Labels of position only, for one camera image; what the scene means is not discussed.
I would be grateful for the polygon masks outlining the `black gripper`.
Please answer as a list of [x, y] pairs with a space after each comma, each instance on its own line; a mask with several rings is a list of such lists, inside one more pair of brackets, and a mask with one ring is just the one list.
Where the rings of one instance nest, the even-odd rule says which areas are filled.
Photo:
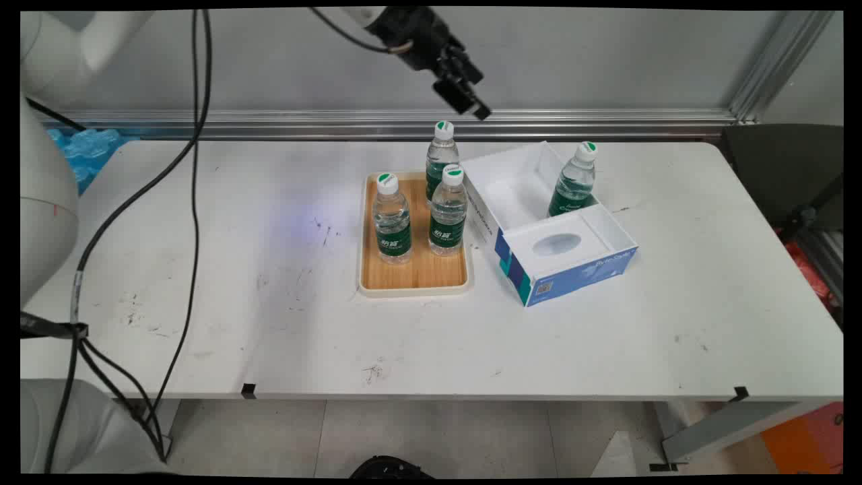
[[441, 70], [433, 89], [459, 115], [471, 114], [484, 121], [492, 114], [471, 88], [483, 80], [483, 73], [430, 7], [385, 7], [367, 25], [367, 32], [396, 50], [397, 57], [413, 70]]

